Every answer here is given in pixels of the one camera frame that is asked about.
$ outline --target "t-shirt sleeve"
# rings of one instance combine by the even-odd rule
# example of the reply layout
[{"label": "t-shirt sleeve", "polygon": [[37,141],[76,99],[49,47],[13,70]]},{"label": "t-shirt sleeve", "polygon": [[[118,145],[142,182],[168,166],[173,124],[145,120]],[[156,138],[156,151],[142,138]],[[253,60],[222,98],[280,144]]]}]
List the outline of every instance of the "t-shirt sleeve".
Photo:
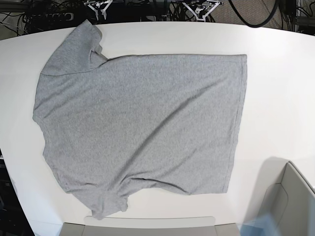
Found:
[{"label": "t-shirt sleeve", "polygon": [[99,29],[84,21],[55,50],[41,73],[59,76],[94,70],[107,61],[101,54],[101,38]]}]

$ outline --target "metal bracket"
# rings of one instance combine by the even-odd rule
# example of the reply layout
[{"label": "metal bracket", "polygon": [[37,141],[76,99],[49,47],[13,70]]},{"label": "metal bracket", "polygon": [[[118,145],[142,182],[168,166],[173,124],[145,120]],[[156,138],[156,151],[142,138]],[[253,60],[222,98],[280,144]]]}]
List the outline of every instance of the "metal bracket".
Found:
[{"label": "metal bracket", "polygon": [[106,10],[109,8],[112,2],[113,0],[107,1],[88,0],[87,2],[84,3],[84,5],[87,5],[90,9],[92,9],[95,12],[96,19],[98,20],[100,14],[104,16],[104,19],[106,19],[107,17]]},{"label": "metal bracket", "polygon": [[[223,5],[223,2],[216,1],[216,0],[205,0],[202,4],[197,4],[196,10],[192,10],[191,7],[186,3],[183,2],[183,5],[196,17],[197,21],[206,22],[207,16],[216,9],[217,6]],[[201,11],[207,12],[206,14],[202,15],[202,18],[199,18],[199,14]]]}]

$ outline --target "gray t-shirt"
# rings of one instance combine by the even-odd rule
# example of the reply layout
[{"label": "gray t-shirt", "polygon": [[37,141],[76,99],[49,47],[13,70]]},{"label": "gray t-shirt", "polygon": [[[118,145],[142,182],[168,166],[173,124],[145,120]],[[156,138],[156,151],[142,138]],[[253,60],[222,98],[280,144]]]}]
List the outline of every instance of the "gray t-shirt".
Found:
[{"label": "gray t-shirt", "polygon": [[246,56],[106,59],[85,21],[40,74],[33,119],[59,185],[101,219],[142,188],[227,192],[244,104]]}]

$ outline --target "t-shirt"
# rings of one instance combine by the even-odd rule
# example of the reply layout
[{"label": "t-shirt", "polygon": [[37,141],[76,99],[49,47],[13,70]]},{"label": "t-shirt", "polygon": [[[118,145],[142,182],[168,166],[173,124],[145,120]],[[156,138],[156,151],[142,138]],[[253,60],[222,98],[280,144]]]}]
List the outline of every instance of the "t-shirt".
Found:
[{"label": "t-shirt", "polygon": [[43,68],[33,119],[66,193],[97,219],[143,188],[225,193],[244,104],[246,56],[107,59],[85,21]]}]

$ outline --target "white table surface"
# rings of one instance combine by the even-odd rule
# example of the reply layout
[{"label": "white table surface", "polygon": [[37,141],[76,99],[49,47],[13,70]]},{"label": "white table surface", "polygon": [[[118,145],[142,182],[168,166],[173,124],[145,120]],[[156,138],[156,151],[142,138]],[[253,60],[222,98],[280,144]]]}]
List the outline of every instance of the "white table surface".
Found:
[{"label": "white table surface", "polygon": [[[101,25],[107,58],[135,54],[248,55],[248,85],[226,194],[182,196],[143,189],[118,218],[212,216],[216,224],[254,219],[266,189],[293,160],[315,186],[315,37],[246,26],[154,22]],[[35,89],[49,56],[72,29],[0,41],[0,148],[30,225],[58,235],[63,222],[108,225],[57,184],[32,120]]]}]

